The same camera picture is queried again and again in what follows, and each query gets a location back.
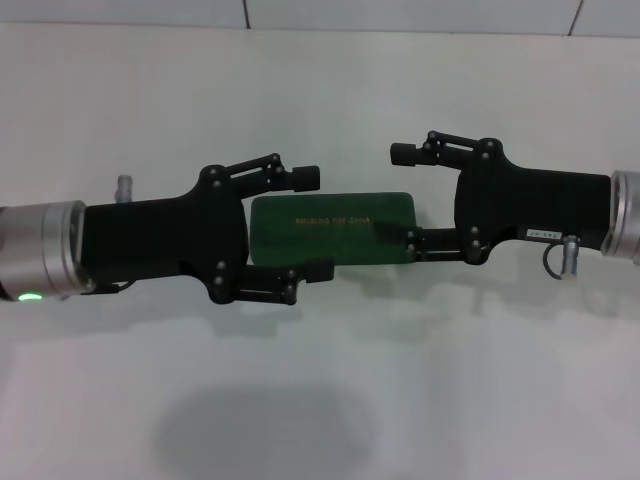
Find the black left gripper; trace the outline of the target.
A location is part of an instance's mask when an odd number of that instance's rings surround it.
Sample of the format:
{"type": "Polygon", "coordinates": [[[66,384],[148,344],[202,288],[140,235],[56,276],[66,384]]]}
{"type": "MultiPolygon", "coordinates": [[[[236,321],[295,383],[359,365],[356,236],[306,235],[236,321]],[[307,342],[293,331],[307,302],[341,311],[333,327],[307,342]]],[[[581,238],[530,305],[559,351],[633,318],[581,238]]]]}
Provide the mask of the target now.
{"type": "Polygon", "coordinates": [[[193,277],[214,303],[229,304],[248,259],[241,197],[319,189],[318,166],[287,171],[277,153],[207,166],[181,196],[88,207],[81,266],[97,284],[193,277]]]}

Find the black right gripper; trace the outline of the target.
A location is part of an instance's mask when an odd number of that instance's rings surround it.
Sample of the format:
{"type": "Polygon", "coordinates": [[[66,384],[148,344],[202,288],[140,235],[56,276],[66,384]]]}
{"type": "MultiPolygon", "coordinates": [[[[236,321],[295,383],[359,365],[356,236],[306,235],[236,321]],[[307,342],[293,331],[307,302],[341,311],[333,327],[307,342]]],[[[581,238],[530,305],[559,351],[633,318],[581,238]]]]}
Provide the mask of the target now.
{"type": "Polygon", "coordinates": [[[390,158],[395,166],[461,169],[454,201],[457,232],[373,223],[376,240],[401,245],[410,262],[483,264],[502,242],[559,244],[570,235],[582,247],[599,250],[609,230],[611,179],[606,175],[520,167],[496,139],[437,131],[430,131],[422,145],[393,143],[390,158]]]}

